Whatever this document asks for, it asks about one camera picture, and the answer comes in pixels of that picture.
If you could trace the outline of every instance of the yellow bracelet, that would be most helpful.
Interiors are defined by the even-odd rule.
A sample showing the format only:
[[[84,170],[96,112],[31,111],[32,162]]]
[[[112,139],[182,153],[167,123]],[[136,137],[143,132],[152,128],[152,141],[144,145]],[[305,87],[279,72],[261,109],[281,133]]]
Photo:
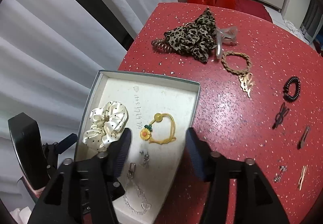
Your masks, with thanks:
[[[171,119],[171,132],[169,135],[169,138],[164,139],[164,140],[154,140],[151,136],[152,133],[152,124],[156,121],[156,122],[161,122],[163,117],[169,117]],[[145,127],[140,131],[140,137],[142,140],[148,140],[149,143],[157,143],[157,144],[167,144],[169,142],[173,142],[176,140],[176,137],[174,137],[175,135],[175,121],[173,119],[173,117],[168,114],[168,113],[156,113],[154,116],[154,120],[151,121],[149,123],[149,125],[145,125]]]

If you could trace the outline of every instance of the scrunchie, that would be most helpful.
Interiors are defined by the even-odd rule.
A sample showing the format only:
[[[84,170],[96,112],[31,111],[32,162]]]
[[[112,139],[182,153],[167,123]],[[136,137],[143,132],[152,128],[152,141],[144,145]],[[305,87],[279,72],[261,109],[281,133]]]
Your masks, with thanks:
[[[91,129],[84,133],[82,142],[97,152],[106,151],[110,143],[119,140],[127,118],[127,109],[120,102],[110,101],[93,109]]]

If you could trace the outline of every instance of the bolt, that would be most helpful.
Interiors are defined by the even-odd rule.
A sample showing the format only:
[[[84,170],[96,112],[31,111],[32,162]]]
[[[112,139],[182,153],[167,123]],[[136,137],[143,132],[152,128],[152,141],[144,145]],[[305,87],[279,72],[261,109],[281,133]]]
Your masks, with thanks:
[[[116,182],[114,182],[114,183],[113,183],[113,186],[114,186],[115,188],[118,188],[118,187],[120,186],[120,183],[116,181]]]
[[[212,157],[220,157],[220,156],[221,156],[221,154],[220,154],[219,152],[217,152],[217,151],[212,151],[212,152],[211,152],[211,156],[212,156]]]
[[[252,166],[255,163],[252,158],[246,158],[244,162],[249,166]]]
[[[103,151],[103,152],[99,152],[96,156],[98,158],[104,158],[108,155],[108,153],[106,151]]]
[[[73,160],[71,158],[66,158],[63,160],[63,165],[67,166],[67,165],[71,164],[72,162],[73,162]]]

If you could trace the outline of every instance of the red chair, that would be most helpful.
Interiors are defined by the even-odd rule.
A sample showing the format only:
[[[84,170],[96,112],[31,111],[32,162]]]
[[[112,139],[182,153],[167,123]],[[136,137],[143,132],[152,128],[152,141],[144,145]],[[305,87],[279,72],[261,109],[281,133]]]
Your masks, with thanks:
[[[264,5],[252,0],[215,0],[215,6],[234,9],[273,22]]]

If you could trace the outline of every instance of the red table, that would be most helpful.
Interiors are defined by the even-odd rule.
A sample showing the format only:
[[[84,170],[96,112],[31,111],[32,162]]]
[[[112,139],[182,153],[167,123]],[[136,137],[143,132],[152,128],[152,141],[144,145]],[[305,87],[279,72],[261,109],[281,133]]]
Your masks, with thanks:
[[[242,91],[237,76],[223,69],[221,62],[209,58],[207,64],[191,56],[153,51],[151,40],[191,22],[205,6],[186,3],[159,4],[126,54],[119,70],[175,76],[201,83],[201,94],[193,127],[213,150],[230,159],[255,158],[277,193],[290,223],[298,224],[319,195],[322,183],[323,110],[322,58],[297,37],[260,18],[234,10],[210,7],[219,28],[237,26],[237,45],[225,50],[244,52],[251,57],[255,86],[251,98]],[[243,59],[228,57],[236,69]],[[291,76],[301,80],[301,94],[282,125],[271,129],[283,103],[282,89]],[[297,150],[306,125],[311,131],[306,144]],[[279,166],[286,165],[282,179],[274,183]],[[302,166],[308,165],[302,190],[297,189]],[[196,224],[202,214],[208,184],[199,181],[188,154],[183,160],[156,224]],[[231,182],[227,223],[235,208],[235,182]]]

